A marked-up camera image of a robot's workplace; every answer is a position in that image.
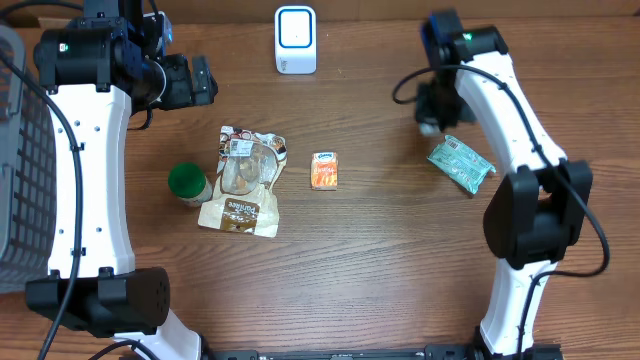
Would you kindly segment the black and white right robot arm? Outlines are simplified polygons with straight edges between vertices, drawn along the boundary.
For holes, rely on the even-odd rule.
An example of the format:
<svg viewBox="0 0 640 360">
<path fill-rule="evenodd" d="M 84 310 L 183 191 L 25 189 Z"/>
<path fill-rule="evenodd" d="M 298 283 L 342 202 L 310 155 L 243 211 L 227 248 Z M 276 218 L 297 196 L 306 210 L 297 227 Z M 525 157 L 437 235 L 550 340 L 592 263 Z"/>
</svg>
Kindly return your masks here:
<svg viewBox="0 0 640 360">
<path fill-rule="evenodd" d="M 478 123 L 502 180 L 483 216 L 496 270 L 489 306 L 467 346 L 436 345 L 450 359 L 560 359 L 558 345 L 533 339 L 547 282 L 580 237 L 593 175 L 571 162 L 541 125 L 494 26 L 463 27 L 453 10 L 432 13 L 421 37 L 433 78 L 422 83 L 415 118 L 423 134 Z"/>
</svg>

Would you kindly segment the teal wet wipes pack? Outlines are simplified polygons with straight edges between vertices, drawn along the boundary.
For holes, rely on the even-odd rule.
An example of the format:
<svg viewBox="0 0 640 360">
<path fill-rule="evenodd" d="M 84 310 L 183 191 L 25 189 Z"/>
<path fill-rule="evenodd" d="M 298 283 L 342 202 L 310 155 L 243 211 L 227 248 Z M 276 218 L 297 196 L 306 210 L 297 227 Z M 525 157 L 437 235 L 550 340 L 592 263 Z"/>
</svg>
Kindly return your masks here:
<svg viewBox="0 0 640 360">
<path fill-rule="evenodd" d="M 454 136 L 446 135 L 428 160 L 471 195 L 475 195 L 496 167 Z"/>
</svg>

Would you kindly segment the beige snack pouch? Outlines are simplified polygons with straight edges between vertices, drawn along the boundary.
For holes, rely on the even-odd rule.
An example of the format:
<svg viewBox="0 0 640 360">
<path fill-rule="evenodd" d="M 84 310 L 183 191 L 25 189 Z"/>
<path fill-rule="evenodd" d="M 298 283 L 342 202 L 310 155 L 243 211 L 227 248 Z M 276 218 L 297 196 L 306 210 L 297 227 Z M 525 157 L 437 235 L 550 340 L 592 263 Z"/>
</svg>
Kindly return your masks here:
<svg viewBox="0 0 640 360">
<path fill-rule="evenodd" d="M 198 225 L 275 237 L 280 215 L 273 187 L 287 159 L 284 137 L 223 126 L 213 194 L 201 206 Z"/>
</svg>

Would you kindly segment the orange tissue packet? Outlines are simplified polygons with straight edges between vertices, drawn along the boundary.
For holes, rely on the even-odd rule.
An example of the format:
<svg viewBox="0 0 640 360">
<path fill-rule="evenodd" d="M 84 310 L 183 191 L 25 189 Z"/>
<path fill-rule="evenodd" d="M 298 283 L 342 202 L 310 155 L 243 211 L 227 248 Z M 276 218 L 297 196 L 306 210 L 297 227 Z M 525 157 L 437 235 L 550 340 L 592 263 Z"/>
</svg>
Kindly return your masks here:
<svg viewBox="0 0 640 360">
<path fill-rule="evenodd" d="M 313 190 L 336 190 L 338 187 L 338 158 L 335 152 L 312 155 L 310 184 Z"/>
</svg>

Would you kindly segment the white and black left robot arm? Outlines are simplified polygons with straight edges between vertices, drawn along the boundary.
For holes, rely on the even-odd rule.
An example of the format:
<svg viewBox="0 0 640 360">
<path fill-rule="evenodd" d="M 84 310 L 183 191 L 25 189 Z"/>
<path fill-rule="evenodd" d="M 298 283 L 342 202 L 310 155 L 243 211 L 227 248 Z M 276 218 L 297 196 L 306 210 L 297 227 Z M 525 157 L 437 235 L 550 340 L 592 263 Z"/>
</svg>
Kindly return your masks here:
<svg viewBox="0 0 640 360">
<path fill-rule="evenodd" d="M 85 331 L 143 359 L 209 359 L 206 339 L 170 307 L 160 267 L 138 268 L 125 209 L 128 123 L 139 113 L 206 106 L 217 84 L 204 57 L 170 55 L 154 2 L 86 0 L 34 49 L 36 92 L 55 136 L 56 222 L 46 275 L 26 285 L 29 309 L 54 328 Z"/>
</svg>

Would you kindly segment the green lidded jar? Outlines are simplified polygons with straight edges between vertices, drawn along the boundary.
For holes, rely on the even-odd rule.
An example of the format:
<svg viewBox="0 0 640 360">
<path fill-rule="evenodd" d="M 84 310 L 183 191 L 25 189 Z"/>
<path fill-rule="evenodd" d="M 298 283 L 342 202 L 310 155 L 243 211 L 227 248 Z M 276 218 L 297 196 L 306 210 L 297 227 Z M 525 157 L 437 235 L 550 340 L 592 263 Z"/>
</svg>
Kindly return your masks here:
<svg viewBox="0 0 640 360">
<path fill-rule="evenodd" d="M 170 191 L 185 205 L 199 207 L 213 196 L 213 186 L 201 168 L 191 162 L 179 163 L 168 176 Z"/>
</svg>

